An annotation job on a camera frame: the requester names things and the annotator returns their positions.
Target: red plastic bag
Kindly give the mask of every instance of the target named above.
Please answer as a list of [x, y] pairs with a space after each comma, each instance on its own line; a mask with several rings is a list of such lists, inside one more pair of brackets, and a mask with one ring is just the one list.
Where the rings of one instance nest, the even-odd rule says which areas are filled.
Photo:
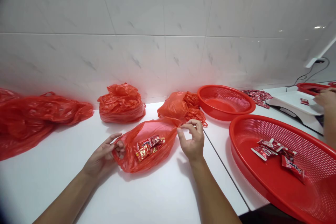
[[13, 91], [0, 88], [0, 104], [8, 100], [19, 99], [19, 98], [21, 98], [21, 95]]
[[88, 119], [93, 106], [49, 92], [0, 103], [0, 115], [0, 160], [4, 160], [35, 147], [56, 123], [72, 125]]
[[108, 94], [100, 96], [99, 114], [104, 122], [132, 123], [146, 115], [145, 105], [138, 90], [125, 83], [107, 87]]
[[158, 117], [172, 117], [186, 123], [190, 119], [202, 122], [203, 126], [208, 126], [205, 116], [199, 109], [199, 99], [196, 93], [174, 92], [157, 110]]
[[[125, 145], [125, 156], [123, 159], [117, 156], [116, 151], [112, 151], [115, 161], [123, 171], [127, 173], [144, 172], [153, 168], [169, 156], [177, 135], [176, 129], [181, 124], [182, 122], [180, 120], [170, 117], [140, 123], [115, 141], [116, 143], [121, 140]], [[160, 138], [165, 138], [165, 143], [162, 148], [141, 162], [138, 162], [135, 156], [134, 146], [136, 143], [141, 143], [148, 137], [155, 135], [159, 135]]]

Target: red plastic basket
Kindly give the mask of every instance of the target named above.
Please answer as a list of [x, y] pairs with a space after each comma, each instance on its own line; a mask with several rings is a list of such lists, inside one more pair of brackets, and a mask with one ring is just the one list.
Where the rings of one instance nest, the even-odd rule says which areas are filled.
[[221, 121], [232, 121], [256, 109], [251, 97], [231, 87], [206, 85], [200, 87], [197, 94], [204, 112]]
[[[230, 124], [234, 160], [251, 185], [280, 210], [307, 223], [336, 223], [336, 152], [283, 122], [242, 115]], [[281, 165], [281, 155], [264, 162], [251, 148], [275, 138], [298, 152], [295, 163], [307, 174], [302, 184]]]
[[308, 89], [316, 88], [316, 89], [321, 91], [323, 89], [327, 89], [327, 88], [331, 87], [331, 86], [315, 84], [315, 83], [299, 83], [296, 86], [297, 86], [298, 91], [303, 92], [303, 93], [307, 93], [307, 94], [313, 95], [313, 96], [318, 95], [319, 92], [314, 92], [314, 91], [311, 91], [311, 90], [308, 90]]

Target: white table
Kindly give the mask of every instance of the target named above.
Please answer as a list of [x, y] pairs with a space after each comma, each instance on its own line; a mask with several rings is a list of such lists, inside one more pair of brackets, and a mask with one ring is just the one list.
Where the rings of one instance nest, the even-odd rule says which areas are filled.
[[[292, 87], [288, 89], [288, 91], [293, 91], [297, 89], [296, 87]], [[283, 92], [285, 88], [275, 88], [275, 89], [265, 89], [266, 92], [270, 93], [271, 95]], [[324, 138], [317, 134], [316, 132], [308, 129], [307, 127], [303, 126], [301, 123], [297, 122], [296, 120], [292, 119], [289, 115], [282, 113], [274, 108], [270, 108], [269, 110], [263, 108], [261, 106], [256, 106], [256, 109], [252, 114], [262, 115], [266, 117], [270, 117], [284, 123], [290, 124], [293, 127], [296, 127], [321, 141], [324, 141]], [[254, 211], [260, 207], [263, 207], [269, 204], [263, 196], [261, 196], [246, 180], [246, 178], [242, 175], [236, 163], [232, 157], [231, 153], [231, 139], [229, 136], [229, 125], [230, 122], [224, 122], [216, 120], [209, 115], [205, 114], [206, 122], [208, 123], [208, 127], [204, 128], [204, 132], [206, 133], [207, 137], [209, 138], [212, 146], [216, 150], [218, 156], [220, 157], [223, 165], [225, 166], [226, 170], [230, 174], [232, 180], [234, 181], [235, 185], [237, 186], [239, 192], [241, 193], [244, 201], [246, 202], [247, 206], [251, 211]]]
[[[141, 121], [157, 119], [156, 111], [162, 104], [147, 104]], [[1, 161], [0, 205], [9, 223], [32, 223], [110, 134], [125, 133], [138, 123], [106, 124], [96, 110], [88, 120], [73, 127], [60, 127], [35, 148]], [[208, 139], [204, 157], [236, 213], [248, 212]], [[110, 222], [200, 223], [195, 182], [177, 138], [168, 159], [149, 172], [128, 174], [118, 168], [97, 189], [78, 220], [79, 224]]]

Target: human hand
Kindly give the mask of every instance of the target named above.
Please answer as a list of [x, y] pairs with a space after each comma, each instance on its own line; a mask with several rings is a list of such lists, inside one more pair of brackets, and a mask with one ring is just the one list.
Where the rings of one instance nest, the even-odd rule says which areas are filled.
[[332, 106], [336, 108], [336, 88], [328, 88], [316, 95], [314, 101], [322, 107]]
[[186, 140], [183, 131], [177, 128], [178, 138], [180, 139], [181, 148], [184, 154], [189, 159], [189, 162], [194, 162], [203, 159], [204, 133], [202, 123], [198, 120], [191, 119], [181, 128], [189, 130], [192, 138]]
[[109, 136], [91, 155], [82, 172], [93, 178], [97, 182], [107, 176], [115, 166], [112, 151], [116, 149], [117, 155], [122, 159], [125, 153], [125, 147], [122, 141], [111, 144], [111, 142], [120, 137], [121, 133], [115, 133]]

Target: white digital scale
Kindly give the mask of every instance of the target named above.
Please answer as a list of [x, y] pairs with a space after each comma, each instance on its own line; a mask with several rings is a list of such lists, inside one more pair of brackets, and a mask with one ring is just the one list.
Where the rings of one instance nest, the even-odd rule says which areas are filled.
[[[273, 99], [266, 103], [298, 120], [304, 126], [323, 135], [323, 108], [313, 101], [314, 96], [299, 91], [291, 91], [272, 95]], [[309, 105], [301, 103], [301, 98], [306, 99]]]

